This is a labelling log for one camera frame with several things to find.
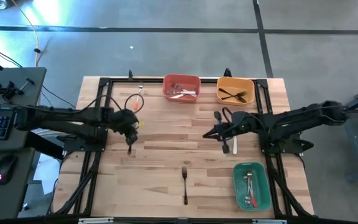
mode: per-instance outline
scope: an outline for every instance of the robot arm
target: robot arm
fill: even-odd
[[[75,134],[87,141],[98,141],[100,127],[123,134],[126,143],[137,140],[138,119],[128,109],[115,111],[113,108],[85,108],[82,110],[48,108],[45,106],[19,106],[14,108],[14,127],[21,131],[45,128]]]
[[[264,135],[270,143],[275,144],[279,140],[288,139],[292,134],[322,124],[342,125],[346,119],[346,107],[335,101],[316,103],[280,114],[237,111],[233,112],[231,122],[214,125],[203,137],[225,141],[239,134],[253,132]]]

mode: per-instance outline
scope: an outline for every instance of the concrete floor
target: concrete floor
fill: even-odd
[[[40,26],[257,28],[252,0],[33,0],[19,4]],[[358,30],[358,0],[259,0],[259,4],[265,29]],[[0,11],[0,26],[26,25],[14,7]],[[258,34],[39,32],[39,37],[44,52],[39,66],[48,70],[45,86],[73,104],[85,75],[127,75],[131,69],[135,76],[219,77],[229,67],[236,77],[266,77]],[[285,79],[293,109],[324,100],[347,103],[358,92],[358,35],[267,34],[266,39],[273,75]],[[0,31],[0,51],[24,67],[34,66],[34,46],[32,32]],[[2,59],[0,64],[14,67]],[[54,106],[67,107],[48,97]],[[44,98],[41,102],[47,105]],[[302,136],[315,143],[305,153],[315,213],[358,221],[358,182],[344,178],[357,172],[357,164],[343,128],[322,126]],[[29,187],[31,196],[26,200],[37,208],[23,216],[44,214],[48,206],[50,196],[43,197],[34,188]]]

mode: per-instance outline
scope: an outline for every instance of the computer mouse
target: computer mouse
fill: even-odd
[[[0,185],[5,185],[12,179],[16,161],[17,156],[12,154],[0,160]]]

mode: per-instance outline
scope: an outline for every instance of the white cable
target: white cable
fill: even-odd
[[[43,134],[39,134],[39,136],[43,137],[43,136],[58,136],[61,134],[67,134],[67,133],[43,133]]]
[[[15,4],[16,8],[18,10],[20,10],[20,12],[23,14],[23,16],[27,19],[27,21],[29,22],[29,24],[31,25],[32,30],[34,31],[35,34],[35,39],[37,40],[37,44],[35,46],[35,48],[38,50],[39,49],[39,39],[38,39],[38,34],[34,29],[34,26],[32,25],[30,19],[24,14],[24,12],[22,11],[22,9],[20,9],[20,7],[16,4],[15,0],[12,0],[13,4]],[[35,52],[35,67],[38,67],[38,52]]]

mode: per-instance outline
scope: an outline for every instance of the wooden table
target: wooden table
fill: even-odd
[[[78,109],[96,97],[99,78],[84,77]],[[283,79],[268,79],[268,85],[273,112],[290,110]],[[202,84],[197,103],[168,101],[161,89],[161,83],[144,84],[145,105],[137,113],[144,125],[138,130],[139,140],[133,145],[131,156],[127,155],[124,137],[109,131],[99,167],[92,216],[273,218],[272,207],[262,212],[241,210],[234,195],[232,170],[236,164],[260,162],[265,166],[257,135],[238,136],[236,156],[223,154],[220,142],[201,137],[216,123],[213,111],[223,107],[215,99],[216,85]],[[137,92],[138,84],[115,83],[112,97],[123,107],[125,99]],[[232,111],[257,112],[255,102],[244,107],[228,107]],[[59,209],[77,187],[83,156],[83,152],[74,152],[64,162],[53,201],[54,210]],[[302,206],[313,213],[302,162],[296,156],[284,154],[283,164],[289,189]],[[183,204],[182,166],[188,168],[188,205]],[[282,193],[278,186],[277,189],[280,208],[284,211]]]

